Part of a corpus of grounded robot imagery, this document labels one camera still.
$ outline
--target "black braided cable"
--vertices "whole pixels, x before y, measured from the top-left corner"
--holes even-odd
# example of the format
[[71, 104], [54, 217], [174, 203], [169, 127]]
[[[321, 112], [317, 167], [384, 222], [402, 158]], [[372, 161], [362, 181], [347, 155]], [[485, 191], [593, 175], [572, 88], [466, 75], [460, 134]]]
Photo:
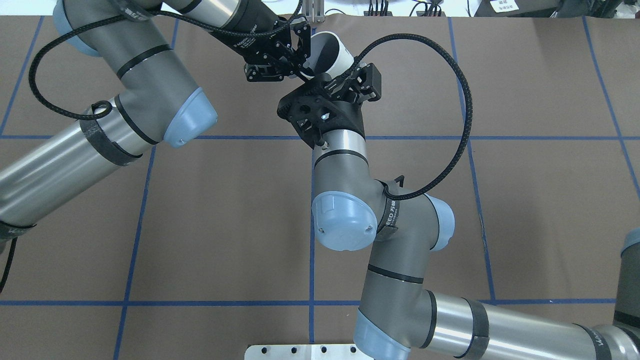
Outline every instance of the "black braided cable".
[[456, 77], [460, 82], [460, 85], [462, 87], [462, 94], [464, 95], [464, 98], [465, 98], [465, 122], [462, 130], [462, 136], [460, 138], [460, 143], [458, 144], [456, 153], [454, 154], [453, 159], [451, 159], [447, 167], [445, 167], [445, 169], [440, 173], [440, 175], [436, 176], [434, 180], [432, 180], [426, 186], [422, 187], [420, 190], [414, 191], [412, 193], [407, 193], [404, 195], [391, 194], [389, 192], [388, 186], [386, 184], [383, 184], [384, 194], [386, 197], [388, 197], [391, 200], [408, 200], [414, 197], [418, 197], [420, 195], [424, 195], [426, 192], [433, 189], [437, 184], [439, 184], [442, 180], [444, 180], [444, 178], [447, 177], [447, 175], [449, 175], [449, 173], [453, 170], [453, 168], [456, 166], [456, 164], [458, 163], [458, 161], [460, 160], [460, 158], [465, 152], [465, 148], [467, 147], [467, 142], [469, 141], [469, 136], [471, 134], [471, 121], [473, 117], [473, 104], [471, 100], [471, 90], [469, 89], [469, 84], [467, 83], [467, 79], [465, 78], [465, 75], [462, 73], [462, 70], [456, 63], [456, 60], [454, 60], [454, 58], [445, 49], [443, 49], [442, 46], [438, 45], [438, 43], [436, 43], [435, 41], [427, 37], [423, 37], [416, 34], [405, 34], [405, 33], [391, 34], [385, 37], [381, 37], [376, 41], [372, 42], [358, 56], [356, 56], [354, 58], [353, 65], [347, 71], [345, 71], [341, 75], [341, 77], [343, 79], [350, 77], [352, 73], [360, 65], [362, 58], [364, 58], [365, 55], [367, 55], [376, 46], [385, 42], [389, 42], [391, 40], [400, 40], [400, 39], [418, 41], [427, 45], [428, 47], [434, 49], [438, 54], [440, 54], [440, 56], [444, 58], [444, 60], [449, 64], [449, 66], [451, 66], [451, 69], [456, 74]]
[[[188, 22], [190, 24], [194, 24], [196, 26], [199, 26], [200, 28], [203, 28], [205, 30], [214, 32], [214, 33], [219, 33], [222, 35], [228, 35], [228, 36], [232, 36], [232, 37], [245, 37], [245, 38], [262, 38], [262, 37], [270, 37], [273, 36], [281, 31], [283, 31], [284, 29], [288, 28], [291, 23], [298, 18], [298, 12], [300, 12], [300, 9], [302, 8], [302, 2], [303, 0], [299, 0], [298, 1], [298, 6], [296, 7], [295, 11], [293, 12], [293, 15], [291, 15], [291, 17], [289, 17], [289, 19], [287, 19], [281, 26], [271, 30], [271, 31], [266, 31], [263, 33], [242, 33], [242, 32], [238, 32], [238, 31], [230, 31], [230, 30], [225, 30], [222, 28], [217, 28], [216, 26], [212, 26], [209, 24], [206, 24], [202, 21], [198, 21], [198, 20], [194, 20], [191, 19], [189, 17], [186, 17], [184, 15], [180, 15], [180, 14], [176, 14], [176, 13], [172, 13], [172, 12], [166, 12], [166, 11], [162, 11], [162, 10], [153, 10], [153, 11], [149, 11], [149, 13], [151, 15], [163, 15], [163, 16], [167, 16], [167, 17], [173, 17], [175, 19], [179, 19], [185, 22]], [[89, 30], [95, 29], [95, 28], [99, 28], [101, 26], [106, 26], [109, 24], [113, 24], [115, 22], [119, 22], [122, 20], [126, 20], [127, 17], [123, 16], [123, 15], [117, 15], [114, 17], [110, 17], [108, 19], [103, 19], [103, 20], [98, 20], [95, 22], [92, 22], [90, 24], [81, 26], [77, 29], [74, 29], [72, 31], [69, 31], [68, 33], [58, 37], [57, 39], [53, 40], [52, 42], [49, 42], [47, 45], [43, 46], [41, 50], [39, 50], [39, 52], [36, 53], [36, 55], [33, 57], [33, 61], [31, 62], [31, 65], [29, 66], [29, 87], [31, 88], [31, 92], [33, 93], [33, 96], [35, 96], [35, 98], [41, 103], [43, 104], [46, 108], [59, 113], [60, 115], [66, 116], [66, 117], [70, 117], [72, 119], [78, 119], [78, 120], [97, 120], [97, 119], [101, 119], [107, 115], [109, 115], [109, 113], [111, 113], [111, 110], [113, 109], [113, 106], [111, 105], [110, 102], [102, 100], [97, 102], [96, 104], [103, 104], [104, 105], [104, 111], [98, 113], [98, 114], [78, 114], [78, 113], [74, 113], [68, 110], [65, 110], [63, 108], [60, 108], [59, 106], [54, 105], [53, 103], [49, 102], [40, 92], [40, 89], [38, 89], [38, 85], [36, 84], [36, 73], [38, 72], [38, 67], [40, 66], [40, 62], [42, 61], [42, 58], [49, 52], [51, 51], [53, 48], [55, 48], [56, 46], [64, 43], [65, 41], [69, 40], [72, 37], [78, 36], [81, 33], [85, 33]]]
[[2, 279], [0, 280], [0, 293], [4, 290], [6, 280], [9, 278], [9, 269], [11, 269], [11, 263], [13, 263], [13, 255], [15, 254], [15, 244], [18, 242], [18, 238], [11, 240], [11, 247], [9, 248], [9, 254], [6, 257], [6, 265], [4, 266], [4, 272]]

